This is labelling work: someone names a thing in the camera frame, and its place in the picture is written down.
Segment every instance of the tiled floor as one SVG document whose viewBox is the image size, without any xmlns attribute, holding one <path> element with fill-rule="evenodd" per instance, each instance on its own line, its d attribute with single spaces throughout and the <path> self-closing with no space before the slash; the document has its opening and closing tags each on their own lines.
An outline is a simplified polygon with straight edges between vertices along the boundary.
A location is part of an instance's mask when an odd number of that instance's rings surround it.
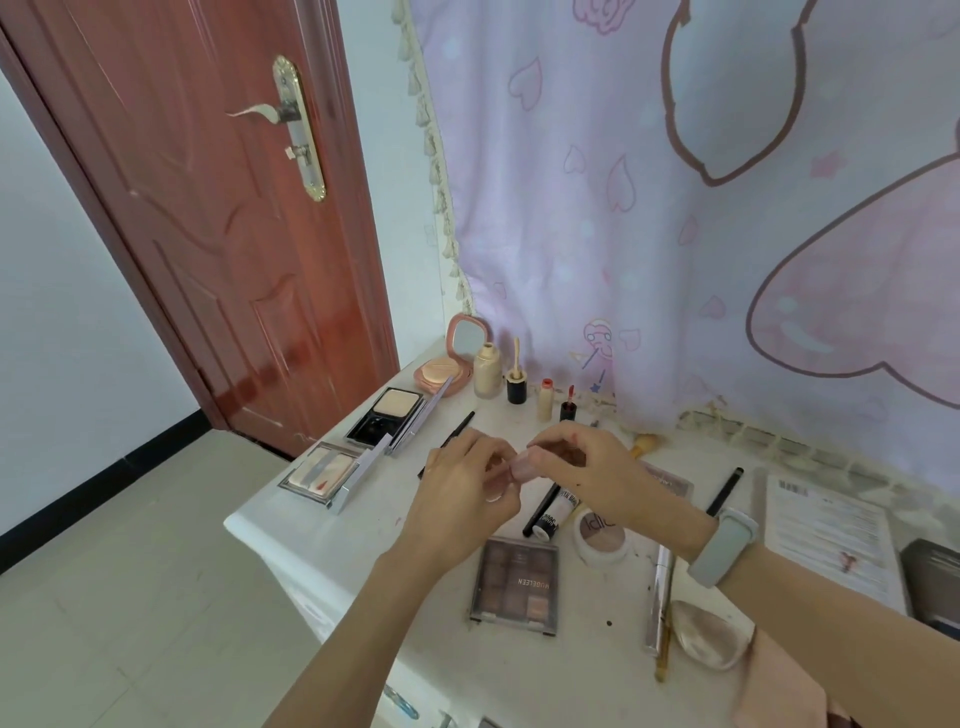
<svg viewBox="0 0 960 728">
<path fill-rule="evenodd" d="M 0 575 L 0 725 L 262 725 L 317 643 L 223 520 L 283 465 L 209 432 Z"/>
</svg>

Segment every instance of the door frame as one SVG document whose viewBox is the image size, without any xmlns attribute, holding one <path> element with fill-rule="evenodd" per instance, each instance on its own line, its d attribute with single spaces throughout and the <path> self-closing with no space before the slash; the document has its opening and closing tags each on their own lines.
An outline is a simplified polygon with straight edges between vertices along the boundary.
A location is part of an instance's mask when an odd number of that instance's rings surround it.
<svg viewBox="0 0 960 728">
<path fill-rule="evenodd" d="M 347 188 L 340 195 L 339 204 L 343 210 L 341 217 L 345 228 L 344 238 L 349 247 L 350 271 L 373 348 L 374 366 L 378 377 L 386 381 L 399 371 L 399 360 L 336 0 L 287 2 L 293 5 L 300 23 L 300 36 L 308 66 L 304 74 L 304 80 L 309 87 L 307 103 L 311 104 L 310 100 L 325 99 L 326 113 L 320 128 L 324 131 L 324 138 L 329 139 L 330 143 L 324 145 L 327 149 L 324 169 L 337 170 L 331 177 L 343 180 L 343 186 Z M 0 70 L 7 76 L 13 92 L 77 195 L 160 341 L 170 353 L 193 396 L 197 398 L 200 408 L 214 427 L 229 429 L 227 418 L 217 405 L 213 393 L 137 264 L 127 240 L 97 194 L 95 181 L 86 174 L 74 154 L 2 25 Z M 314 107 L 314 111 L 316 115 L 319 109 Z"/>
</svg>

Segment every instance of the door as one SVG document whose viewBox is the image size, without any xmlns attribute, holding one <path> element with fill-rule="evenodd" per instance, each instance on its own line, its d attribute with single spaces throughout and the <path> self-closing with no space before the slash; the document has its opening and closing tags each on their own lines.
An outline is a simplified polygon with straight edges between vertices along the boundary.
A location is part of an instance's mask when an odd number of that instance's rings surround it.
<svg viewBox="0 0 960 728">
<path fill-rule="evenodd" d="M 316 27 L 298 21 L 318 13 L 335 27 L 333 3 L 316 0 L 0 7 L 227 422 L 291 455 L 397 368 L 349 88 L 331 87 L 346 76 L 339 32 L 318 47 Z M 322 202 L 285 153 L 283 123 L 228 116 L 278 104 L 280 55 L 300 71 Z"/>
</svg>

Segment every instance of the person's left hand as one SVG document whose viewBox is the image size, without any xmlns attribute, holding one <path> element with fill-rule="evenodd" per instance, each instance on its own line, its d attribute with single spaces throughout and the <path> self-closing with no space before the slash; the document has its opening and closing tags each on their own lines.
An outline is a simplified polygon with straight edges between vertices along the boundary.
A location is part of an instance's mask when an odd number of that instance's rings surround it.
<svg viewBox="0 0 960 728">
<path fill-rule="evenodd" d="M 423 480 L 395 549 L 439 579 L 482 546 L 520 510 L 515 484 L 488 502 L 487 469 L 516 457 L 506 440 L 468 428 L 443 449 L 430 450 Z"/>
</svg>

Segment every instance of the person's right hand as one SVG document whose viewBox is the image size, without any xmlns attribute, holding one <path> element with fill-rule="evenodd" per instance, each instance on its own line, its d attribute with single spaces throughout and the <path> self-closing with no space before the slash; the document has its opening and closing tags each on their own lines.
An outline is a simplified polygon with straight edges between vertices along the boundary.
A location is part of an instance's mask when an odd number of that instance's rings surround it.
<svg viewBox="0 0 960 728">
<path fill-rule="evenodd" d="M 530 463 L 580 498 L 605 521 L 659 543 L 689 504 L 664 488 L 612 432 L 573 422 L 548 427 L 531 442 Z"/>
</svg>

